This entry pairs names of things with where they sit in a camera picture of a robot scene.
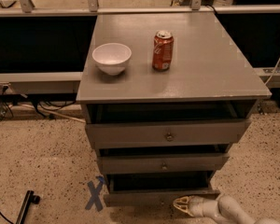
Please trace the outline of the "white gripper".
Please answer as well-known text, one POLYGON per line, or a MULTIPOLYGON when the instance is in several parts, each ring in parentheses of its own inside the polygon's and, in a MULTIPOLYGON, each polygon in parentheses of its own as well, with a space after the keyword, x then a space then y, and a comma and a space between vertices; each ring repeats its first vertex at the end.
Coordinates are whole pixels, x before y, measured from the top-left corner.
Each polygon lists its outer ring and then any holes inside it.
POLYGON ((174 206, 177 210, 188 214, 190 217, 220 217, 216 200, 199 196, 183 196, 174 200, 174 206))

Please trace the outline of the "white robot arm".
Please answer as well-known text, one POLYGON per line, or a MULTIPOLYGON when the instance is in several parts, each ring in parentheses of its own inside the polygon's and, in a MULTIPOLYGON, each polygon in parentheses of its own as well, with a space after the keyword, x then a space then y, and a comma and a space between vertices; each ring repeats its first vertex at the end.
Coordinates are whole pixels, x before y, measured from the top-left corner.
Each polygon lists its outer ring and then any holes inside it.
POLYGON ((183 196, 173 201, 173 206, 190 217, 208 217, 216 224, 280 224, 272 218, 252 218, 241 205, 229 195, 216 200, 200 196, 183 196))

